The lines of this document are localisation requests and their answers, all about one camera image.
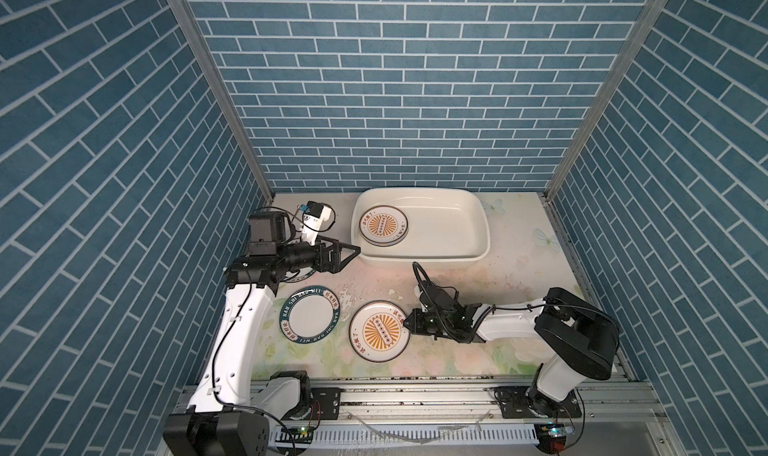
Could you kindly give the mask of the orange sunburst plate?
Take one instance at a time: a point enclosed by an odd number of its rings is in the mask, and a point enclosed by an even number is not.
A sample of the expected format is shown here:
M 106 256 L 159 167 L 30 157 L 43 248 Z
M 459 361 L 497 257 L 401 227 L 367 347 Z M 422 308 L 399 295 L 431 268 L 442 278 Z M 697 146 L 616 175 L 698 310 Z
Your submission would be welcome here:
M 387 301 L 372 301 L 359 308 L 349 325 L 352 349 L 363 360 L 386 363 L 407 348 L 410 333 L 404 327 L 404 311 Z
M 362 232 L 361 236 L 370 245 L 376 247 L 391 247 L 399 244 L 406 236 L 406 231 L 391 234 Z
M 406 231 L 409 223 L 404 212 L 392 206 L 375 206 L 365 212 L 359 221 L 359 231 L 391 234 Z

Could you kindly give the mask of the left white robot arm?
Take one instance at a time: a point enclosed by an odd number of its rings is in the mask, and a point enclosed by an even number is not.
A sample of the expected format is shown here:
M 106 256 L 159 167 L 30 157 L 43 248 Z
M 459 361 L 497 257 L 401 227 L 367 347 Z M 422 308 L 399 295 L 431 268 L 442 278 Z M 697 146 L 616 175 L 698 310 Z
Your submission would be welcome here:
M 305 372 L 281 373 L 257 397 L 251 371 L 258 333 L 289 273 L 312 268 L 341 272 L 360 253 L 357 246 L 318 237 L 314 243 L 250 245 L 226 274 L 225 310 L 211 358 L 187 407 L 169 415 L 163 440 L 173 455 L 264 455 L 274 430 L 295 437 L 283 417 L 310 403 Z

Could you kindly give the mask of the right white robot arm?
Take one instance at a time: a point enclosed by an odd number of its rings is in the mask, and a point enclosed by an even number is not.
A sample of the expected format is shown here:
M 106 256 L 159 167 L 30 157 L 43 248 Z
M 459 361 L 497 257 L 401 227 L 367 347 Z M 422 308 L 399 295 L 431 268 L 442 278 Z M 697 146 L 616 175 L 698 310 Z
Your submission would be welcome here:
M 462 305 L 437 286 L 420 291 L 422 307 L 404 320 L 412 335 L 461 344 L 538 338 L 554 355 L 536 370 L 525 393 L 530 410 L 553 417 L 585 380 L 611 378 L 619 349 L 619 327 L 602 310 L 554 287 L 522 306 Z

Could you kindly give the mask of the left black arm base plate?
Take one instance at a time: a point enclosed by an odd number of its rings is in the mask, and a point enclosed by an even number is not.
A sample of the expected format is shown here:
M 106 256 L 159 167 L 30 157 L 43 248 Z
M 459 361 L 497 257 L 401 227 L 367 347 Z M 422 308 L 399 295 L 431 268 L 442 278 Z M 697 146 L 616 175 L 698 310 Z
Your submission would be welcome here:
M 299 414 L 300 420 L 337 420 L 342 391 L 337 387 L 312 388 L 309 407 Z

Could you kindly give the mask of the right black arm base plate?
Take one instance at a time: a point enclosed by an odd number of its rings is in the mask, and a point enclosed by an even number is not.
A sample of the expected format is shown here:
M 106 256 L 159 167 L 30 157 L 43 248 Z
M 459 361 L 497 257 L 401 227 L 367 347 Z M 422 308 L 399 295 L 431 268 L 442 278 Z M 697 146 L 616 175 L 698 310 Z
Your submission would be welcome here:
M 544 396 L 535 388 L 501 386 L 493 389 L 493 397 L 504 419 L 555 418 L 576 419 L 583 415 L 582 406 L 574 390 L 563 401 Z

